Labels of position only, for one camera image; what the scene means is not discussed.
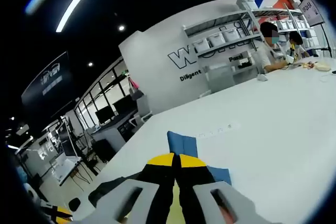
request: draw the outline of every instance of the ceiling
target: ceiling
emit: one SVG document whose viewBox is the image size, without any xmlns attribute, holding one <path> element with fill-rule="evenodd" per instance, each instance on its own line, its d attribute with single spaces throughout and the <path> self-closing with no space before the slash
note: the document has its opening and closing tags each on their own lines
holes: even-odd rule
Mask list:
<svg viewBox="0 0 336 224">
<path fill-rule="evenodd" d="M 12 0 L 8 12 L 3 84 L 8 94 L 6 127 L 17 128 L 24 120 L 20 95 L 34 77 L 54 58 L 69 52 L 70 64 L 80 97 L 93 81 L 113 63 L 118 44 L 134 31 L 144 31 L 169 16 L 212 0 L 82 0 L 63 32 L 56 27 L 72 0 L 45 0 L 31 16 L 24 14 L 29 0 Z M 125 24 L 125 31 L 118 26 Z"/>
</svg>

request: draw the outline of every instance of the person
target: person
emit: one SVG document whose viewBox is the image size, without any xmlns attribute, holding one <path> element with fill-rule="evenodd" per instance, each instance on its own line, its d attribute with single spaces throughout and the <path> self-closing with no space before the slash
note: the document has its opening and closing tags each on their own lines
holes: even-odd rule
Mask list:
<svg viewBox="0 0 336 224">
<path fill-rule="evenodd" d="M 279 41 L 278 27 L 270 22 L 263 22 L 260 31 L 265 38 L 258 48 L 259 61 L 265 72 L 269 73 L 284 68 L 287 62 L 283 60 L 284 49 L 277 44 Z"/>
<path fill-rule="evenodd" d="M 309 53 L 307 53 L 301 46 L 302 44 L 303 40 L 301 38 L 301 35 L 297 31 L 291 31 L 289 33 L 289 40 L 286 44 L 286 53 L 289 55 L 293 55 L 295 60 L 301 59 L 302 54 L 305 57 L 310 57 Z"/>
</svg>

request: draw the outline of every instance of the table surface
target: table surface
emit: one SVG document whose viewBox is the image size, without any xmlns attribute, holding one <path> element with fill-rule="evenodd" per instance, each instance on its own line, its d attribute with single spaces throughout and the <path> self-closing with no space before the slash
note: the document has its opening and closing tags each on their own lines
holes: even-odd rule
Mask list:
<svg viewBox="0 0 336 224">
<path fill-rule="evenodd" d="M 336 60 L 326 61 L 332 70 Z M 198 157 L 229 168 L 235 189 L 272 222 L 303 223 L 323 203 L 336 174 L 336 76 L 277 70 L 151 117 L 106 165 L 73 213 L 94 211 L 88 195 L 102 182 L 142 170 L 169 152 L 167 131 L 196 136 Z"/>
</svg>

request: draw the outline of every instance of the white wall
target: white wall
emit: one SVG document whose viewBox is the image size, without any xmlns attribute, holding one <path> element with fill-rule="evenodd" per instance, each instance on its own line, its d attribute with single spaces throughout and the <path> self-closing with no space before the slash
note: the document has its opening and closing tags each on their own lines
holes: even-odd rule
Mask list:
<svg viewBox="0 0 336 224">
<path fill-rule="evenodd" d="M 168 57 L 178 49 L 186 48 L 182 26 L 215 18 L 238 9 L 237 0 L 217 0 L 195 6 L 175 14 L 145 32 L 137 31 L 119 45 L 131 77 L 148 96 L 153 113 L 159 113 L 193 101 L 208 90 L 206 78 L 199 74 L 192 79 L 180 76 L 200 69 L 197 57 L 190 50 L 190 61 L 179 69 Z"/>
</svg>

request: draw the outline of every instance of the computer monitor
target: computer monitor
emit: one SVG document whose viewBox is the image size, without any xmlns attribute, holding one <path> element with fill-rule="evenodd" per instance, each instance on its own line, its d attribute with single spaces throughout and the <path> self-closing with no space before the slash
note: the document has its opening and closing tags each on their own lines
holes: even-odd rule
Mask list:
<svg viewBox="0 0 336 224">
<path fill-rule="evenodd" d="M 119 101 L 115 102 L 113 106 L 119 114 L 124 114 L 135 110 L 137 107 L 137 102 L 132 100 L 131 95 L 126 95 L 124 98 L 121 98 Z"/>
<path fill-rule="evenodd" d="M 105 123 L 108 119 L 112 119 L 112 117 L 115 116 L 112 108 L 110 106 L 106 106 L 102 108 L 101 110 L 98 110 L 96 112 L 96 116 L 99 120 L 100 124 Z"/>
<path fill-rule="evenodd" d="M 59 135 L 59 139 L 61 141 L 61 145 L 63 147 L 63 151 L 65 155 L 68 157 L 77 157 L 77 153 L 75 152 L 75 149 L 73 148 L 74 143 L 71 142 L 65 122 L 63 122 L 60 125 L 60 127 L 57 130 L 57 133 Z"/>
</svg>

